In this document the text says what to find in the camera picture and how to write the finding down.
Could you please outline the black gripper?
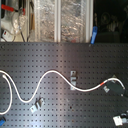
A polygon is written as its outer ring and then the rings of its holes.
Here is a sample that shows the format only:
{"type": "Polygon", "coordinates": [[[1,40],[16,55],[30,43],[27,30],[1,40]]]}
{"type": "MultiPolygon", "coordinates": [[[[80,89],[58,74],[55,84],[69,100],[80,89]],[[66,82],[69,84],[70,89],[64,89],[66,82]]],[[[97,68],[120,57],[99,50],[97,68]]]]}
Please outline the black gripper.
{"type": "Polygon", "coordinates": [[[104,86],[104,91],[106,93],[113,91],[120,96],[123,96],[125,93],[125,89],[117,82],[107,82],[104,86]]]}

